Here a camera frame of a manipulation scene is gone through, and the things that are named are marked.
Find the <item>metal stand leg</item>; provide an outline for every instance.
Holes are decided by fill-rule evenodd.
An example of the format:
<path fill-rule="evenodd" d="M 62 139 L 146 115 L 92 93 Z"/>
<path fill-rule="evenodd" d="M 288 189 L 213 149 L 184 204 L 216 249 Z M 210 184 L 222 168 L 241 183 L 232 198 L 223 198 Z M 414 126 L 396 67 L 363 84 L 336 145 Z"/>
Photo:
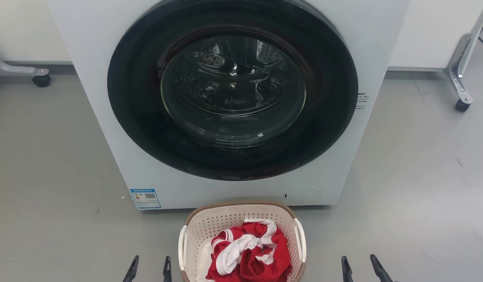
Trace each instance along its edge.
<path fill-rule="evenodd" d="M 463 55 L 466 53 L 467 48 L 471 48 L 472 34 L 465 34 L 459 40 L 458 46 L 445 70 L 446 76 L 449 78 L 451 85 L 458 94 L 459 100 L 456 103 L 456 109 L 464 112 L 473 103 L 473 99 L 466 91 L 466 88 L 461 81 L 463 74 L 460 73 L 460 64 L 463 63 Z"/>
<path fill-rule="evenodd" d="M 32 81 L 39 87 L 46 87 L 50 84 L 48 69 L 36 69 L 33 67 L 11 66 L 0 57 L 0 76 L 33 76 Z"/>

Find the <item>black door rim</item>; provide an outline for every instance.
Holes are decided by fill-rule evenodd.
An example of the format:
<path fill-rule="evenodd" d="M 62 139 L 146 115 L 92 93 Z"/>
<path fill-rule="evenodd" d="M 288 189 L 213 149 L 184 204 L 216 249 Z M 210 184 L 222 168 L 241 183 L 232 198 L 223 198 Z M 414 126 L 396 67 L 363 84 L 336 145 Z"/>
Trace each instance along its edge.
<path fill-rule="evenodd" d="M 220 35 L 264 40 L 299 66 L 306 101 L 279 136 L 250 148 L 219 148 L 180 128 L 161 100 L 161 75 L 192 42 Z M 347 128 L 358 96 L 353 59 L 319 12 L 286 0 L 167 0 L 138 19 L 116 47 L 107 74 L 109 101 L 130 138 L 180 171 L 217 180 L 255 180 L 299 168 Z"/>

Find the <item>caster wheel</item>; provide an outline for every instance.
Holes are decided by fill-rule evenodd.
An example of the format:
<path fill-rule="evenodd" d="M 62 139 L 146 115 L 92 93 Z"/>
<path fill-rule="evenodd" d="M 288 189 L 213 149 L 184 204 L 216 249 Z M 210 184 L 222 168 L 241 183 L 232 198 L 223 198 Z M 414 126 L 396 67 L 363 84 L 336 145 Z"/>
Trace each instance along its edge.
<path fill-rule="evenodd" d="M 460 112 L 466 112 L 466 110 L 470 107 L 470 104 L 465 104 L 461 100 L 458 100 L 456 103 L 456 107 L 454 107 L 456 110 Z"/>
<path fill-rule="evenodd" d="M 50 75 L 35 76 L 32 78 L 32 82 L 39 87 L 46 87 L 50 85 Z"/>

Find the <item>gray floor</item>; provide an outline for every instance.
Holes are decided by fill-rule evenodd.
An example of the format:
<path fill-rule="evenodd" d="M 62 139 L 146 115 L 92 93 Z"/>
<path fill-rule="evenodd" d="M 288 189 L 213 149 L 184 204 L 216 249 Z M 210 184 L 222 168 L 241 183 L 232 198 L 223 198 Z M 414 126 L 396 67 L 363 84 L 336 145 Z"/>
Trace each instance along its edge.
<path fill-rule="evenodd" d="M 441 74 L 388 73 L 336 206 L 300 208 L 305 282 L 483 280 L 483 46 L 465 114 Z M 0 80 L 0 281 L 180 280 L 177 237 L 190 211 L 139 212 L 75 75 L 48 88 Z"/>

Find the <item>round black door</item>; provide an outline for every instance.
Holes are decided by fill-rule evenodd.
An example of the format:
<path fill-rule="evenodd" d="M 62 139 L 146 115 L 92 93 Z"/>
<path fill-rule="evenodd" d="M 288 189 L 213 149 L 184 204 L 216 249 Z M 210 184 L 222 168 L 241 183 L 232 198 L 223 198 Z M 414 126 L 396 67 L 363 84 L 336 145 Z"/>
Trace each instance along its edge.
<path fill-rule="evenodd" d="M 340 137 L 356 106 L 353 59 L 311 7 L 287 0 L 167 0 L 130 27 L 109 100 L 143 150 L 220 180 L 286 173 Z"/>

